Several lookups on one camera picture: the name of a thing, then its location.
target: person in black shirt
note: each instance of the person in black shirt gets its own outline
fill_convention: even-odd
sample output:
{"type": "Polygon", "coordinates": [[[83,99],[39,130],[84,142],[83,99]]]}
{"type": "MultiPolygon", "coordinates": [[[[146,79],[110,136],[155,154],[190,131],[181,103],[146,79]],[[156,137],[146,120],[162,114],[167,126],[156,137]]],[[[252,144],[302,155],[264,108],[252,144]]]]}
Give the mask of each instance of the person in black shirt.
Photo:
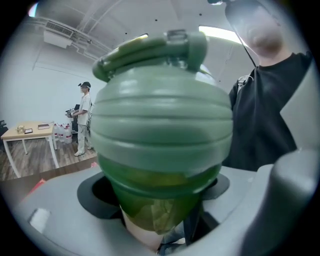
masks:
{"type": "Polygon", "coordinates": [[[247,82],[229,93],[233,137],[224,166],[257,171],[274,164],[297,146],[280,115],[311,63],[311,55],[286,47],[277,19],[255,0],[236,0],[225,15],[241,39],[258,57],[247,82]]]}

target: green plastic bottle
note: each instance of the green plastic bottle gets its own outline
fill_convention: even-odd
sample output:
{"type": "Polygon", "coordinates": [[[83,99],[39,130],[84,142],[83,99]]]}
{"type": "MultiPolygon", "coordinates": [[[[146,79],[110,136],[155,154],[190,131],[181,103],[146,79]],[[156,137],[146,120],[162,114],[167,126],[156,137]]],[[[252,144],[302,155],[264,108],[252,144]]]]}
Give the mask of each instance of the green plastic bottle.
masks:
{"type": "Polygon", "coordinates": [[[220,171],[232,139],[229,96],[197,79],[201,32],[127,42],[95,62],[91,140],[131,222],[164,234],[184,220],[220,171]]]}

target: white pants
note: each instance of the white pants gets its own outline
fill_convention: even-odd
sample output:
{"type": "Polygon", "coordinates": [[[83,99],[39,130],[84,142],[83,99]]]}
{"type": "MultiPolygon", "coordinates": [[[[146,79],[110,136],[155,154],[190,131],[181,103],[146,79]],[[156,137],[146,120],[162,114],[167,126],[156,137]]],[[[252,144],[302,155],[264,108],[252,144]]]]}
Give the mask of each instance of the white pants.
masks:
{"type": "Polygon", "coordinates": [[[85,138],[88,141],[88,146],[92,147],[90,135],[86,125],[78,124],[78,152],[85,152],[85,138]]]}

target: man in white outfit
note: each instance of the man in white outfit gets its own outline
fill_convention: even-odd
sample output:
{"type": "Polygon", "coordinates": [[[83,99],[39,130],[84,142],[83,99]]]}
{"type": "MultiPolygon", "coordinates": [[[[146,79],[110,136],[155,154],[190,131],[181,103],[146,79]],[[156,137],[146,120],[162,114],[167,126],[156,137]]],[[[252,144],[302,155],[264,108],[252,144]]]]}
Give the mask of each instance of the man in white outfit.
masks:
{"type": "Polygon", "coordinates": [[[91,84],[89,82],[80,83],[78,86],[81,87],[81,92],[84,95],[81,98],[80,107],[72,115],[72,117],[78,117],[78,151],[74,154],[75,157],[81,156],[85,153],[85,138],[88,141],[88,150],[92,149],[89,131],[87,129],[87,124],[89,120],[89,114],[91,110],[91,97],[90,88],[91,84]]]}

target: black shirt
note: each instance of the black shirt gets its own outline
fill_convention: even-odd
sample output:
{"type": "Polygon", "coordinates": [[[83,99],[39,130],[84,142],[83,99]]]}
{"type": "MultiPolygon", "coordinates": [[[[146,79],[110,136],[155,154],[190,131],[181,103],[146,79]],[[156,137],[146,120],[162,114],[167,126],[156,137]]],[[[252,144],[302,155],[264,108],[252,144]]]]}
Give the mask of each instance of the black shirt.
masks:
{"type": "Polygon", "coordinates": [[[233,111],[233,137],[223,165],[257,171],[274,164],[297,146],[280,115],[298,88],[311,63],[307,53],[292,54],[272,66],[256,67],[238,92],[236,83],[229,93],[233,111]]]}

